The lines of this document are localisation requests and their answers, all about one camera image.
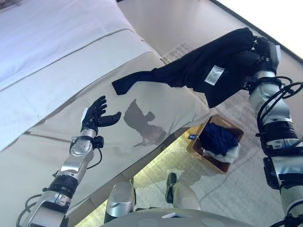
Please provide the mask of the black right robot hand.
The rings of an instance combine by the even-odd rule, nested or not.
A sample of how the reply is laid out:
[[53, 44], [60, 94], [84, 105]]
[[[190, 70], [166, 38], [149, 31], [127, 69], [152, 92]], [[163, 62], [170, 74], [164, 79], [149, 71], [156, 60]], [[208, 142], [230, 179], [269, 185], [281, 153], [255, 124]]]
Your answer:
[[260, 71], [270, 71], [276, 75], [281, 59], [280, 46], [267, 38], [254, 36], [253, 47], [248, 51], [236, 54], [235, 59], [249, 69], [251, 74]]

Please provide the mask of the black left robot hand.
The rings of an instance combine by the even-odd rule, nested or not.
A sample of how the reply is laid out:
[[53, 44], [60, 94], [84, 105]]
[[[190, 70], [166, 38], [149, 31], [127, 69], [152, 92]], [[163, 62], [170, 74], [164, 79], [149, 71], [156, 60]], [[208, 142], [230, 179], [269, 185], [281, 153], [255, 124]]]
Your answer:
[[87, 109], [81, 122], [81, 132], [91, 129], [98, 134], [100, 127], [112, 126], [120, 120], [121, 112], [117, 112], [114, 115], [104, 115], [107, 108], [106, 102], [106, 96], [101, 96]]

